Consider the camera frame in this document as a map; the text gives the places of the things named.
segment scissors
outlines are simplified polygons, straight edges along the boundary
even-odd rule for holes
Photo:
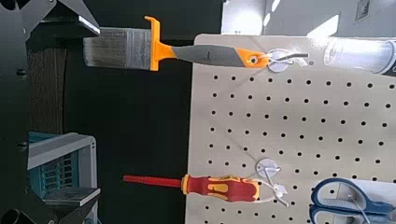
[[[352,193],[348,198],[351,201],[318,196],[324,186],[334,183],[349,187]],[[389,214],[395,209],[389,203],[371,201],[361,188],[342,178],[330,178],[320,182],[312,192],[311,200],[314,205],[309,209],[309,216],[313,224],[318,224],[318,215],[322,213],[335,215],[337,223],[343,224],[390,223]]]

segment screwdriver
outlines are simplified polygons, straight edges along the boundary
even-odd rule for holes
[[[181,180],[151,176],[125,175],[122,180],[128,183],[178,188],[185,195],[197,193],[222,199],[229,203],[256,202],[260,197],[260,185],[257,180],[235,175],[222,177],[192,177],[185,175]]]

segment clear plastic container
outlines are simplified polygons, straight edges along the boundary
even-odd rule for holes
[[[333,67],[384,73],[396,58],[394,49],[394,43],[390,41],[340,38],[327,47],[324,63]]]

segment screwdriver handle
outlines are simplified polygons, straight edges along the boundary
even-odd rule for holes
[[[192,177],[185,175],[181,180],[184,194],[198,193],[213,196],[226,202],[256,202],[260,197],[260,186],[256,180],[235,175],[223,177]]]

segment pegboard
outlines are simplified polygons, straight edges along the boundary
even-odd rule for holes
[[[329,177],[396,182],[396,78],[324,65],[329,40],[306,37],[199,35],[195,44],[268,52],[309,52],[274,74],[267,69],[195,64],[189,174],[257,177],[271,158],[282,168],[274,182],[290,203],[226,203],[191,194],[186,223],[310,223],[313,187]],[[325,197],[336,197],[338,186]],[[325,217],[320,223],[332,223]]]

